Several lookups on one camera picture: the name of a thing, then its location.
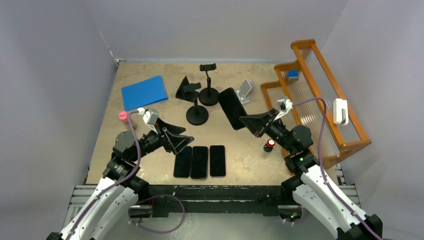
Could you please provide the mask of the silver phone stand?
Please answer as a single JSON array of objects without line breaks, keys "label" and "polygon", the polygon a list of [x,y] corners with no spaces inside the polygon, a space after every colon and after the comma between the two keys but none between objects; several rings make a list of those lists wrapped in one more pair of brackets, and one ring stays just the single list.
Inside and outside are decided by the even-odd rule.
[{"label": "silver phone stand", "polygon": [[249,94],[253,90],[254,86],[255,84],[253,83],[253,81],[245,79],[240,85],[239,89],[235,91],[242,105],[250,102]]}]

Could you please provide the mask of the black phone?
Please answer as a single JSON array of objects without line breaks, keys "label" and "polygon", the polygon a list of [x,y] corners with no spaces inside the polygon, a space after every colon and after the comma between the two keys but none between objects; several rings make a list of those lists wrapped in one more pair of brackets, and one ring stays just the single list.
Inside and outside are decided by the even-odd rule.
[{"label": "black phone", "polygon": [[245,128],[240,117],[245,117],[247,113],[235,90],[229,87],[219,93],[217,99],[231,127],[236,131]]},{"label": "black phone", "polygon": [[207,146],[192,148],[190,177],[192,179],[206,179],[208,176],[209,149]]},{"label": "black phone", "polygon": [[175,178],[188,178],[191,172],[192,165],[191,146],[186,146],[181,152],[175,156],[173,176]]}]

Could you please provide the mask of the black folding phone stand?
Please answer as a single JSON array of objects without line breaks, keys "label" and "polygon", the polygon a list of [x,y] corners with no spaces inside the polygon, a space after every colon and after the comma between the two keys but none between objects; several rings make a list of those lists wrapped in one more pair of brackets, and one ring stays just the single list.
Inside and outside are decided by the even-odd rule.
[{"label": "black folding phone stand", "polygon": [[197,90],[201,87],[200,82],[189,83],[188,77],[185,76],[176,91],[175,98],[194,103],[199,95]]}]

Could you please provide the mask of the black round-base pole stand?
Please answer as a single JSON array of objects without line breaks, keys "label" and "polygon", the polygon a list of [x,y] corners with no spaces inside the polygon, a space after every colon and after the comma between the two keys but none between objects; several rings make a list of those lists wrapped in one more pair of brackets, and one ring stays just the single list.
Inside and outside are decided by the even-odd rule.
[{"label": "black round-base pole stand", "polygon": [[215,63],[199,65],[199,70],[206,74],[207,87],[199,92],[198,99],[202,105],[208,107],[214,106],[218,103],[219,92],[215,88],[211,87],[212,79],[208,74],[208,71],[214,71],[216,68],[217,65]]}]

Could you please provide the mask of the purple-cased phone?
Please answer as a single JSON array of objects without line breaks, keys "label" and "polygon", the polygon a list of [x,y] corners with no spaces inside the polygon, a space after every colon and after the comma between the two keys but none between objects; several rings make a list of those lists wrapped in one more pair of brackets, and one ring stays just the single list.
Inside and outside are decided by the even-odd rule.
[{"label": "purple-cased phone", "polygon": [[226,175],[226,149],[223,145],[210,146],[209,163],[211,177],[224,177]]}]

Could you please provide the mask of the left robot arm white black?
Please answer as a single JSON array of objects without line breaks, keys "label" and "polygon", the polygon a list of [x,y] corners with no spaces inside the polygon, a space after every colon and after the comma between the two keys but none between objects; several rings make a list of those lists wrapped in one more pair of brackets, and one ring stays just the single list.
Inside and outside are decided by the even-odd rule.
[{"label": "left robot arm white black", "polygon": [[103,240],[130,207],[155,199],[150,184],[136,175],[141,158],[159,148],[176,155],[194,141],[182,134],[184,127],[159,118],[148,134],[138,138],[130,115],[127,121],[129,130],[116,137],[111,160],[91,196],[60,232],[51,232],[47,239]]}]

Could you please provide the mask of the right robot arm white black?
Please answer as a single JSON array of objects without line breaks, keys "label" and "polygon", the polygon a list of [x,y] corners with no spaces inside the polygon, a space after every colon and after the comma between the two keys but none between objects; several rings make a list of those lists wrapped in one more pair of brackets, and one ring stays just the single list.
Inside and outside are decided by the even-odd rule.
[{"label": "right robot arm white black", "polygon": [[294,177],[281,184],[280,196],[288,204],[300,204],[323,224],[336,240],[380,240],[383,223],[350,200],[322,168],[309,150],[311,130],[297,125],[288,130],[274,120],[275,109],[239,117],[239,121],[257,138],[268,135],[289,154],[285,164]]}]

